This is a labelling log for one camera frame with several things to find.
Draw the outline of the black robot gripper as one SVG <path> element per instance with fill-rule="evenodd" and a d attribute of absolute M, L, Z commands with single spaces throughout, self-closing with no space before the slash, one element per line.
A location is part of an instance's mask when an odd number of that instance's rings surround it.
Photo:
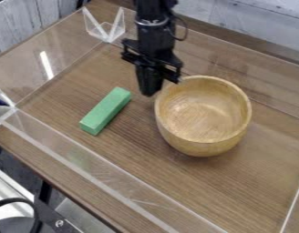
<path fill-rule="evenodd" d="M 142 94 L 153 96 L 166 80 L 179 83 L 183 61 L 174 54 L 177 25 L 173 18 L 158 22 L 135 20 L 138 38 L 122 40 L 122 58 L 135 65 Z"/>

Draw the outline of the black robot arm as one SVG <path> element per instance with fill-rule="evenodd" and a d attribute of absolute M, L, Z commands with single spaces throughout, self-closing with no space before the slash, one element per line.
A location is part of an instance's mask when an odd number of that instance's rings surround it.
<path fill-rule="evenodd" d="M 179 83 L 183 61 L 174 54 L 177 18 L 173 7 L 178 0 L 134 0 L 138 39 L 122 40 L 122 58 L 135 65 L 141 92 L 153 96 L 170 80 Z"/>

